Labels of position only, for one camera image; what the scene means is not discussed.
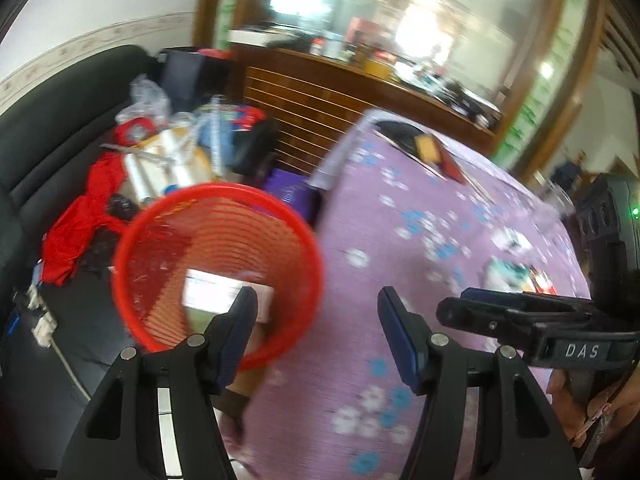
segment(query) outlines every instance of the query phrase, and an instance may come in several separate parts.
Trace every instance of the basket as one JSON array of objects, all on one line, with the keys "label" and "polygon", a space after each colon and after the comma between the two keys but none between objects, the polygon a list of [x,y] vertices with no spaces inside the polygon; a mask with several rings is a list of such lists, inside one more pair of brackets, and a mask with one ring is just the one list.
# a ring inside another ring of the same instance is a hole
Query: basket
[{"label": "basket", "polygon": [[141,212],[114,257],[113,295],[133,337],[151,352],[190,334],[181,305],[187,269],[274,288],[264,344],[240,370],[290,349],[318,309],[322,263],[314,234],[289,206],[251,187],[201,184]]}]

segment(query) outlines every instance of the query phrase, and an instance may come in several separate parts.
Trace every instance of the sofa backrest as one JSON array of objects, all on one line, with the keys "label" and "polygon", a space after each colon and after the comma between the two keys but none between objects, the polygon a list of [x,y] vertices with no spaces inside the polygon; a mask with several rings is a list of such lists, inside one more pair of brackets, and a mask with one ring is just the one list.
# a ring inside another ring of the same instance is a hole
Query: sofa backrest
[{"label": "sofa backrest", "polygon": [[15,204],[33,256],[84,192],[99,145],[127,105],[130,81],[156,65],[138,46],[112,48],[55,74],[0,116],[0,190]]}]

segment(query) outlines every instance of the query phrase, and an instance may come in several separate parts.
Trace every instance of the purple tablecloth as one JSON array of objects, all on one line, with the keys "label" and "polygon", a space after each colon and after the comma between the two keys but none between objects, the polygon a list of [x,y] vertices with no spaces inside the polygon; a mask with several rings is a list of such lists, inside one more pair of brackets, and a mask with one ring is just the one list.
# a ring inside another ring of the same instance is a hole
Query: purple tablecloth
[{"label": "purple tablecloth", "polygon": [[[469,186],[428,174],[367,121],[357,127],[362,134],[319,228],[326,277],[318,318],[273,364],[244,415],[239,459],[261,479],[399,477],[424,399],[399,379],[376,312],[382,286],[394,286],[433,330],[490,351],[494,340],[443,329],[435,309],[443,298],[481,286],[492,255],[545,270],[558,294],[588,297],[562,225],[543,237],[530,222],[535,199],[462,163],[496,204],[484,202]],[[501,253],[490,234],[503,225],[522,232],[532,250]],[[535,373],[545,386],[548,371]],[[471,413],[465,424],[474,424]],[[472,451],[465,444],[460,471]]]}]

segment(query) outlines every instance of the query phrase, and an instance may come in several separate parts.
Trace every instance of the wooden cabinet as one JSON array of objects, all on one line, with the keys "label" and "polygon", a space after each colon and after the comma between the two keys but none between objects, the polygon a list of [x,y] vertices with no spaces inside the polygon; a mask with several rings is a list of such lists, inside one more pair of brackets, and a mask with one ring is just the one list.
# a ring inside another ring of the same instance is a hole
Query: wooden cabinet
[{"label": "wooden cabinet", "polygon": [[365,110],[382,108],[453,137],[485,155],[493,134],[424,94],[324,57],[235,45],[231,97],[280,123],[278,159],[309,174]]}]

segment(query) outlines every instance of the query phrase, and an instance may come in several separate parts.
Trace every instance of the person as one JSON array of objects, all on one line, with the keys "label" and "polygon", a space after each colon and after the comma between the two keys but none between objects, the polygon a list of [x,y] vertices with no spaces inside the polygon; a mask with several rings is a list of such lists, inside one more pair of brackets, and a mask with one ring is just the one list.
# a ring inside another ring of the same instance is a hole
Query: person
[{"label": "person", "polygon": [[[552,396],[552,406],[567,438],[573,438],[616,389],[612,384],[591,400],[585,413],[572,398],[565,370],[551,373],[546,392]],[[624,389],[611,403],[607,413],[613,414],[603,443],[596,452],[592,467],[595,480],[630,480],[640,472],[640,368],[628,380]],[[585,438],[577,440],[580,447]]]},{"label": "person", "polygon": [[586,156],[586,153],[580,151],[575,161],[572,162],[568,160],[564,164],[558,166],[549,180],[553,184],[558,184],[565,193],[571,193],[574,188],[574,184],[582,174],[582,163]]}]

